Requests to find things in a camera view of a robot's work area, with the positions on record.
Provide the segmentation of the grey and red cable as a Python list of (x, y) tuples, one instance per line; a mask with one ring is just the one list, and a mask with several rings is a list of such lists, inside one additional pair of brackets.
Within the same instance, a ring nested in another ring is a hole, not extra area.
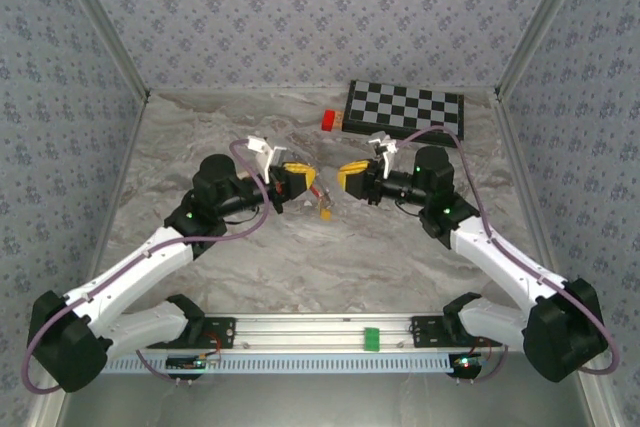
[(319, 201), (318, 199), (321, 196), (326, 196), (326, 197), (330, 197), (329, 191), (326, 188), (321, 187), (319, 184), (317, 183), (313, 183), (310, 188), (309, 188), (309, 192), (314, 196), (314, 198), (316, 199), (316, 203), (318, 205), (319, 208)]

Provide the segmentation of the black and white chessboard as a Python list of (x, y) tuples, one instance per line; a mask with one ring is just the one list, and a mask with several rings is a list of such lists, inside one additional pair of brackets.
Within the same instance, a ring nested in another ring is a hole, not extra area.
[(459, 141), (465, 137), (462, 94), (354, 80), (350, 83), (341, 130), (393, 139), (433, 126), (444, 126)]

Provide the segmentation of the left circuit board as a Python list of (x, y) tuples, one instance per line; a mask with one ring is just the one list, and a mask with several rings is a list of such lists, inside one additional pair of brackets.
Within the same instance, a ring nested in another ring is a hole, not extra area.
[(165, 368), (171, 370), (195, 370), (204, 371), (207, 367), (207, 359), (198, 355), (169, 355), (165, 360)]

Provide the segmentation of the circuit board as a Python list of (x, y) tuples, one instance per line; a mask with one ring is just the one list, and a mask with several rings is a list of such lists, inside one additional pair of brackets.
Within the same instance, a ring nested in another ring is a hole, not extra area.
[(195, 370), (204, 371), (207, 367), (207, 359), (198, 355), (169, 355), (165, 360), (165, 368), (171, 370)]
[(483, 358), (479, 353), (450, 354), (449, 361), (453, 375), (458, 377), (475, 377), (481, 372), (483, 366)]

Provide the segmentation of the right circuit board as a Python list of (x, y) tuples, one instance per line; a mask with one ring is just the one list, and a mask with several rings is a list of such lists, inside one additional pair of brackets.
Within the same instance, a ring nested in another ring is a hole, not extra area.
[(483, 358), (479, 353), (450, 354), (449, 361), (453, 375), (458, 377), (475, 377), (481, 372), (483, 366)]

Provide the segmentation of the aluminium table side rail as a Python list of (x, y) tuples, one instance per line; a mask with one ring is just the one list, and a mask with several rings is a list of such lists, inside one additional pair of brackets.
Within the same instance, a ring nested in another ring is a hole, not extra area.
[(497, 126), (502, 137), (506, 157), (511, 168), (515, 189), (535, 251), (535, 258), (544, 267), (567, 275), (554, 253), (550, 234), (540, 206), (528, 165), (511, 119), (509, 109), (494, 91), (489, 94)]
[(128, 134), (126, 148), (124, 150), (124, 156), (122, 161), (119, 164), (118, 176), (116, 177), (116, 181), (114, 184), (114, 189), (109, 199), (108, 208), (106, 210), (104, 222), (102, 224), (101, 230), (97, 237), (96, 247), (94, 249), (94, 253), (91, 257), (91, 261), (88, 266), (87, 274), (84, 278), (85, 281), (91, 281), (96, 273), (99, 270), (101, 260), (104, 256), (105, 249), (108, 245), (108, 241), (110, 238), (110, 232), (113, 226), (113, 222), (115, 216), (117, 214), (119, 208), (119, 202), (121, 199), (121, 194), (124, 189), (124, 185), (127, 178), (127, 173), (130, 167), (131, 158), (135, 149), (135, 145), (137, 142), (137, 137), (139, 135), (140, 127), (142, 124), (143, 116), (146, 110), (146, 107), (149, 102), (150, 92), (146, 91), (144, 96), (141, 99), (140, 107), (137, 111), (136, 117), (134, 119), (134, 123), (131, 129), (131, 132)]

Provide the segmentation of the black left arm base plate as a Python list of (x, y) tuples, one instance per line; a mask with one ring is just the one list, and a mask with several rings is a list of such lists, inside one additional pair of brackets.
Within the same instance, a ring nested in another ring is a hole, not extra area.
[(231, 349), (236, 335), (236, 318), (203, 317), (190, 320), (179, 337), (172, 341), (158, 342), (148, 349)]

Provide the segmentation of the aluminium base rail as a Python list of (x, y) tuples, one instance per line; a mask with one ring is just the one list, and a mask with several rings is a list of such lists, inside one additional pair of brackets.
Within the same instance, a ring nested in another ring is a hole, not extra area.
[[(468, 347), (415, 348), (409, 332), (413, 316), (435, 313), (384, 314), (208, 314), (236, 318), (234, 346), (224, 353), (354, 353), (364, 351), (364, 328), (380, 330), (380, 352), (461, 352)], [(509, 308), (472, 308), (460, 316), (465, 330), (481, 340), (490, 339), (518, 352), (526, 318)], [(479, 347), (498, 350), (499, 347)], [(176, 349), (195, 352), (201, 349)]]

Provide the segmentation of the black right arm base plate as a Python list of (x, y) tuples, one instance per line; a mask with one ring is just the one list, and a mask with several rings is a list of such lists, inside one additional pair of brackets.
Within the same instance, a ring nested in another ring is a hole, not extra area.
[(501, 346), (499, 342), (470, 335), (459, 320), (445, 315), (413, 316), (409, 332), (415, 348)]

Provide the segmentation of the aluminium frame post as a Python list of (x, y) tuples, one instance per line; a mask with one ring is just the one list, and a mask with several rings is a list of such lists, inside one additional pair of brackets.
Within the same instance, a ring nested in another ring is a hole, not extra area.
[(100, 0), (78, 0), (85, 14), (134, 95), (145, 104), (149, 89), (138, 72), (133, 58), (122, 42), (115, 24)]
[(566, 0), (540, 0), (495, 86), (497, 99), (509, 99)]

